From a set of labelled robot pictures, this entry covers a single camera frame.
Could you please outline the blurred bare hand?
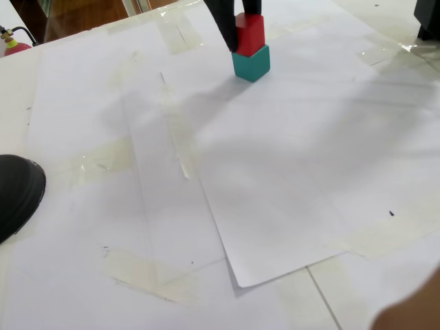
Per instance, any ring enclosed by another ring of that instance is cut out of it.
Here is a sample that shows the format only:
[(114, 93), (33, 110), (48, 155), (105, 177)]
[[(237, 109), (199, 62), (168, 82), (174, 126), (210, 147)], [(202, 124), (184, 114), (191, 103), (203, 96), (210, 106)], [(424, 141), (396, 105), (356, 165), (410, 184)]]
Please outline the blurred bare hand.
[(439, 329), (439, 269), (411, 296), (381, 311), (371, 329)]

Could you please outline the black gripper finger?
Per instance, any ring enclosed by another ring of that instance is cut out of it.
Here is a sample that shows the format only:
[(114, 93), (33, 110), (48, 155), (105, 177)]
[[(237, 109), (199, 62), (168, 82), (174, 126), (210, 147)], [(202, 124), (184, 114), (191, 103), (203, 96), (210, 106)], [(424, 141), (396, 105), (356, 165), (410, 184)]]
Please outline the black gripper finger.
[(231, 52), (238, 49), (238, 36), (234, 15), (234, 0), (205, 0), (219, 31)]
[(261, 0), (242, 0), (244, 13), (261, 15), (262, 1)]

